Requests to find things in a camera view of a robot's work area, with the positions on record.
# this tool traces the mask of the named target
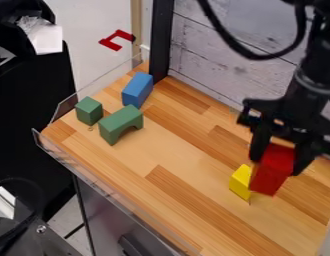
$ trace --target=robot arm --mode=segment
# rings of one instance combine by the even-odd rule
[[[247,59],[268,60],[294,50],[304,39],[305,8],[313,6],[315,17],[302,59],[285,93],[277,100],[245,99],[238,123],[250,127],[253,139],[250,159],[259,162],[272,136],[295,144],[293,175],[299,175],[322,154],[330,156],[330,120],[322,115],[330,102],[330,0],[282,0],[295,6],[297,36],[292,45],[269,55],[258,55],[237,42],[222,26],[207,0],[198,0],[221,38]],[[253,116],[251,110],[260,113]]]

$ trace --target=black pole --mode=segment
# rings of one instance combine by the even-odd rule
[[[150,74],[154,83],[168,74],[174,0],[154,0],[151,34]]]

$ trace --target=floor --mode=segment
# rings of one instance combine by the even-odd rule
[[[61,237],[66,236],[83,223],[77,196],[74,196],[50,221],[49,226]],[[83,256],[91,256],[85,228],[66,239]]]
[[[114,42],[123,46],[115,52],[98,43],[117,29],[131,32],[130,0],[46,0],[63,27],[68,43],[77,89],[83,88],[107,71],[130,59],[131,45],[122,39]],[[64,237],[82,218],[73,197],[49,222],[50,227]],[[84,256],[91,256],[85,229],[82,228],[67,241]]]

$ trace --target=red block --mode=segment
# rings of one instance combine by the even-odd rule
[[[260,164],[252,172],[250,190],[274,196],[293,172],[295,151],[292,148],[268,145]]]

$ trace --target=green arch block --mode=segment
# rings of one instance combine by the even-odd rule
[[[137,129],[144,126],[143,113],[133,105],[128,105],[99,121],[100,135],[111,146],[119,140],[120,134],[131,126]]]

